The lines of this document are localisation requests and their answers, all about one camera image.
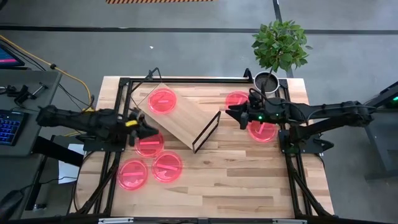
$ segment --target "computer monitor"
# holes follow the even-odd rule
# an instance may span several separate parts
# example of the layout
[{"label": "computer monitor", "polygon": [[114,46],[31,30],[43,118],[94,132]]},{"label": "computer monitor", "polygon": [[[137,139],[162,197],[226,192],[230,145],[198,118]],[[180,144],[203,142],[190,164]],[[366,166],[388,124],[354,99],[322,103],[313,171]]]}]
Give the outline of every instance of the computer monitor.
[{"label": "computer monitor", "polygon": [[5,46],[0,44],[0,68],[10,68],[16,66],[24,66],[25,63],[16,57]]}]

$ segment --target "red petri dish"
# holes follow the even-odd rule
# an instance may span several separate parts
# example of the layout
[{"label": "red petri dish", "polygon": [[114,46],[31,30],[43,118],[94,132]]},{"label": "red petri dish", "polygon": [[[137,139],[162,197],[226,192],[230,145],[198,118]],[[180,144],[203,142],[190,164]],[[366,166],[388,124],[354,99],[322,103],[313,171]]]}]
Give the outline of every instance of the red petri dish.
[{"label": "red petri dish", "polygon": [[154,157],[164,148],[162,133],[144,139],[139,139],[136,143],[136,152],[144,157]]},{"label": "red petri dish", "polygon": [[249,100],[249,94],[243,91],[234,91],[225,98],[225,108],[228,109],[231,105],[240,105]]},{"label": "red petri dish", "polygon": [[140,159],[126,161],[118,172],[120,187],[126,190],[137,190],[141,188],[148,179],[147,166]]},{"label": "red petri dish", "polygon": [[170,183],[180,177],[182,160],[175,152],[162,152],[152,164],[152,173],[162,183]]},{"label": "red petri dish", "polygon": [[249,134],[253,139],[259,142],[269,142],[272,140],[276,133],[276,126],[274,124],[262,124],[259,121],[253,121],[248,124]]},{"label": "red petri dish", "polygon": [[167,114],[177,104],[177,97],[172,90],[160,88],[149,95],[149,109],[156,114]]}]

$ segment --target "keyboard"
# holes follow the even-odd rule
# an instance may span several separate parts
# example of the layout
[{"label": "keyboard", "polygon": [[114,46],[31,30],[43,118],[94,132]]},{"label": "keyboard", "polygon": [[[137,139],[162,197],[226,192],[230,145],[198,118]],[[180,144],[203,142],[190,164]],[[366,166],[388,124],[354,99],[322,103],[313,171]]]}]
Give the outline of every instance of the keyboard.
[{"label": "keyboard", "polygon": [[0,110],[0,145],[15,146],[27,113]]}]

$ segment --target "concrete floor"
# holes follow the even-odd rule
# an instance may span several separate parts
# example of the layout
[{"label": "concrete floor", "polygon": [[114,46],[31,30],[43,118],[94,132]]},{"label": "concrete floor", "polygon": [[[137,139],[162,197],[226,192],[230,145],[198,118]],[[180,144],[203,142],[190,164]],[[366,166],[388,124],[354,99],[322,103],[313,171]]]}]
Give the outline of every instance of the concrete floor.
[{"label": "concrete floor", "polygon": [[[393,0],[280,0],[284,20],[305,29],[398,29]],[[272,0],[219,0],[179,4],[107,5],[99,0],[13,0],[0,12],[1,24],[32,26],[258,28],[275,19]],[[98,95],[105,75],[240,77],[260,71],[250,34],[72,33],[3,31],[28,51],[81,78]],[[311,104],[365,102],[397,81],[396,35],[309,35],[309,64],[293,71],[304,78]],[[281,71],[280,77],[286,77]],[[84,89],[62,84],[86,99]],[[61,91],[53,103],[76,108]],[[65,134],[63,128],[41,135]],[[335,143],[325,153],[326,176],[335,213],[344,218],[398,223],[398,181],[366,182],[379,168],[364,129],[325,133]]]}]

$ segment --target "wooden tabletop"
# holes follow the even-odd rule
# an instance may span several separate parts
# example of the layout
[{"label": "wooden tabletop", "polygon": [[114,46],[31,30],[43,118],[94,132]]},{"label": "wooden tabletop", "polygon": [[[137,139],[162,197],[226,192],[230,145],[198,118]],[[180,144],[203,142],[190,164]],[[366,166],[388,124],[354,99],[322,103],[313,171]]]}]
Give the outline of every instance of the wooden tabletop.
[{"label": "wooden tabletop", "polygon": [[[114,107],[119,78],[104,77],[97,109]],[[291,100],[308,104],[304,80],[291,78],[287,81]],[[149,168],[146,185],[130,192],[116,184],[112,216],[293,218],[285,157],[280,153],[277,138],[267,143],[257,142],[247,130],[240,130],[238,122],[224,112],[225,98],[229,93],[236,90],[248,91],[252,85],[167,85],[195,102],[203,111],[221,110],[220,125],[194,154],[167,130],[147,118],[148,123],[159,128],[164,135],[165,150],[174,151],[182,158],[182,174],[175,182],[160,183],[150,171],[153,159],[144,159]],[[156,84],[140,86],[133,94],[136,103],[139,104],[155,86]],[[103,157],[103,152],[96,152],[81,168],[77,187],[77,202],[80,206],[98,185]],[[121,164],[131,158],[139,156],[134,148],[126,147]],[[322,162],[314,155],[304,154],[303,164],[309,189],[324,208],[333,213]],[[299,190],[298,195],[300,208],[304,211]]]}]

